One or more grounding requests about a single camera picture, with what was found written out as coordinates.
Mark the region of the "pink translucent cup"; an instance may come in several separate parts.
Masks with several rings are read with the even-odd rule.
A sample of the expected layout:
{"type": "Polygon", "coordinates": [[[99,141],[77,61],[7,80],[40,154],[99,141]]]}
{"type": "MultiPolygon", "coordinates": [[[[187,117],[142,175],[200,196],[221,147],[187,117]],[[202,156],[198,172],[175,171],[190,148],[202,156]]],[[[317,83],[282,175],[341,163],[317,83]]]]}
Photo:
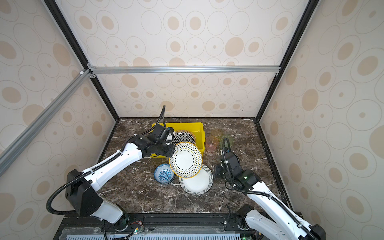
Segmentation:
{"type": "Polygon", "coordinates": [[[209,153],[213,153],[218,145],[220,140],[215,136],[209,136],[206,138],[206,151],[209,153]]]}

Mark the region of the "amber translucent cup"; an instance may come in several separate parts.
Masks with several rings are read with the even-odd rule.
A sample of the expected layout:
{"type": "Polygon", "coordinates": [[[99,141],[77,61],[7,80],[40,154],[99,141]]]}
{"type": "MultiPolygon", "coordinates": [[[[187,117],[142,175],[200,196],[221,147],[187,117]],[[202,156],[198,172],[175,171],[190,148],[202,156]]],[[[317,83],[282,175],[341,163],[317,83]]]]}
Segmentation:
{"type": "Polygon", "coordinates": [[[223,136],[223,131],[221,129],[213,129],[211,130],[211,136],[220,139],[223,136]]]}

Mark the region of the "yellow plastic bin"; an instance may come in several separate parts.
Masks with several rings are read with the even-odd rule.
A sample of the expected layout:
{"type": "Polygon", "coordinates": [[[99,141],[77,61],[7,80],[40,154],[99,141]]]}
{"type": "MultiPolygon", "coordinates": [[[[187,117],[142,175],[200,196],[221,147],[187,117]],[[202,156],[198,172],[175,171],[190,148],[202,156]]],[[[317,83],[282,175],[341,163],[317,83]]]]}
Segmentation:
{"type": "Polygon", "coordinates": [[[204,155],[206,137],[202,123],[168,123],[166,126],[173,128],[174,131],[186,130],[193,133],[197,140],[194,145],[198,147],[202,156],[204,155]]]}

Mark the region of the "diagonal aluminium frame bar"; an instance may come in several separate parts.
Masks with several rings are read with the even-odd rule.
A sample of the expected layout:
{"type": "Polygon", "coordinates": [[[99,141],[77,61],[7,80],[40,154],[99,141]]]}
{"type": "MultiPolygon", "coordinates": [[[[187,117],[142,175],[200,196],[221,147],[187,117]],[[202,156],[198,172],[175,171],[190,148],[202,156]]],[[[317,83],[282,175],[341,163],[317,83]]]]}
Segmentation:
{"type": "Polygon", "coordinates": [[[82,70],[79,75],[45,108],[38,117],[9,145],[1,155],[1,175],[20,156],[25,148],[40,133],[47,123],[57,114],[75,91],[89,79],[90,70],[82,70]]]}

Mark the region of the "black white flower-pattern plate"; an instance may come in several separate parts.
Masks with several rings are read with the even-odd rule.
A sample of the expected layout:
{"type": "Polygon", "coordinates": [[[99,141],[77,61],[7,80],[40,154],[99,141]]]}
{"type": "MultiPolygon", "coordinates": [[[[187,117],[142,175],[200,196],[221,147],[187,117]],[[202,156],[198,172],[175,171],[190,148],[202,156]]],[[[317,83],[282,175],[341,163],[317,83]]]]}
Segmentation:
{"type": "Polygon", "coordinates": [[[195,144],[196,141],[197,141],[196,137],[193,133],[186,130],[179,130],[174,132],[174,137],[171,143],[174,145],[177,145],[183,142],[195,144]]]}

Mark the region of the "green translucent cup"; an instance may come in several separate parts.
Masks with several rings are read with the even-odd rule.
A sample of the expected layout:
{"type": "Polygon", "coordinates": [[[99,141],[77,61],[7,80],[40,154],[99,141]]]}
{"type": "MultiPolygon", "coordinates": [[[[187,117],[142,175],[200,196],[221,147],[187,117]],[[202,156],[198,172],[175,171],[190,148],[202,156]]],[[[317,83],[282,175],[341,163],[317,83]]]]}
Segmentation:
{"type": "Polygon", "coordinates": [[[220,147],[225,147],[228,150],[232,149],[234,138],[232,136],[223,135],[220,141],[220,147]]]}

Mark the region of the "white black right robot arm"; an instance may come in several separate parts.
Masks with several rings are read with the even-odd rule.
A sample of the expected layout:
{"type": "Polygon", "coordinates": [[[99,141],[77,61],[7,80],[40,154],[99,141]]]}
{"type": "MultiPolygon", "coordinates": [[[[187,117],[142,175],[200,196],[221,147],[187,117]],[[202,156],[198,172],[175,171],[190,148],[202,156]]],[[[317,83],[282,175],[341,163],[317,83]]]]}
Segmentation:
{"type": "Polygon", "coordinates": [[[239,229],[253,229],[270,240],[325,240],[326,232],[318,224],[311,225],[292,211],[267,187],[252,170],[243,170],[238,156],[225,148],[220,153],[215,175],[226,180],[234,191],[244,194],[259,205],[260,213],[251,205],[244,205],[230,216],[239,229]]]}

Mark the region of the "yellow-rim dotted plate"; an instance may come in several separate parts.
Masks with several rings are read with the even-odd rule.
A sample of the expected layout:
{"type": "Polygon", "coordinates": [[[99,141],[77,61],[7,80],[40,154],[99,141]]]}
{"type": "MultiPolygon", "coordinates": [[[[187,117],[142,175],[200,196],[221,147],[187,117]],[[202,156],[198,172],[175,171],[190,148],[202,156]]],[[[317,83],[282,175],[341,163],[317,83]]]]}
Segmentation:
{"type": "Polygon", "coordinates": [[[169,158],[169,165],[174,174],[179,178],[193,178],[200,172],[203,166],[202,153],[192,143],[179,143],[175,146],[174,153],[169,158]]]}

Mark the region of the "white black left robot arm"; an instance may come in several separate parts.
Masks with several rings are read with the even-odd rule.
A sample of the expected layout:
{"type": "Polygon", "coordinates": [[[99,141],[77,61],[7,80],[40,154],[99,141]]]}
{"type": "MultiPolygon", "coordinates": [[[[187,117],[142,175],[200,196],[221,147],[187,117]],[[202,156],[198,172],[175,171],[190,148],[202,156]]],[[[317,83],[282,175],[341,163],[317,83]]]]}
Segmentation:
{"type": "Polygon", "coordinates": [[[174,129],[156,124],[149,131],[127,139],[125,145],[104,161],[79,172],[71,171],[67,182],[48,198],[46,209],[53,215],[78,214],[80,217],[95,217],[111,224],[119,222],[124,211],[116,204],[98,194],[103,185],[129,165],[153,154],[171,157],[175,150],[172,144],[174,129]],[[65,192],[72,211],[55,210],[53,200],[65,192]]]}

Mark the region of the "white black-striped-rim plate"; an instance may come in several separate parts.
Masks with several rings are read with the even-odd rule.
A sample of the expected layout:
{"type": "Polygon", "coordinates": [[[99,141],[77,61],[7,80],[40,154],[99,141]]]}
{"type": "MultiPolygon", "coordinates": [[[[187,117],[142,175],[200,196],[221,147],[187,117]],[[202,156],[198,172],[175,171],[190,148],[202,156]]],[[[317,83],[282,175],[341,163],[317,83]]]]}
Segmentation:
{"type": "Polygon", "coordinates": [[[182,189],[190,195],[203,195],[207,193],[213,185],[214,177],[212,171],[203,165],[199,173],[189,179],[179,178],[182,189]]]}

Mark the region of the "horizontal aluminium frame bar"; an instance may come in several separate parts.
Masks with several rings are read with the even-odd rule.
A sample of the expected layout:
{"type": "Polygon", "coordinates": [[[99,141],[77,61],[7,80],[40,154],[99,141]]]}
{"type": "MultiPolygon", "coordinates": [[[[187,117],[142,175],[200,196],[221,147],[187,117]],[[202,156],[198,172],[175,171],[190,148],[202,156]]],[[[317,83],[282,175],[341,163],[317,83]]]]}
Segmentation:
{"type": "Polygon", "coordinates": [[[279,66],[91,67],[95,74],[278,73],[279,66]]]}

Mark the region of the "blue floral ceramic bowl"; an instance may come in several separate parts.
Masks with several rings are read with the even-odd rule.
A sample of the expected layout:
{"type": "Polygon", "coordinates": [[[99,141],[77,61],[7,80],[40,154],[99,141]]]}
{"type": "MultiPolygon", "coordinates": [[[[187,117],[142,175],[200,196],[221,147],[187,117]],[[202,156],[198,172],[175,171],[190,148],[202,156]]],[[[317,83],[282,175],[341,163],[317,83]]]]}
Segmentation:
{"type": "Polygon", "coordinates": [[[161,164],[154,171],[155,180],[162,184],[170,184],[176,177],[169,164],[161,164]]]}

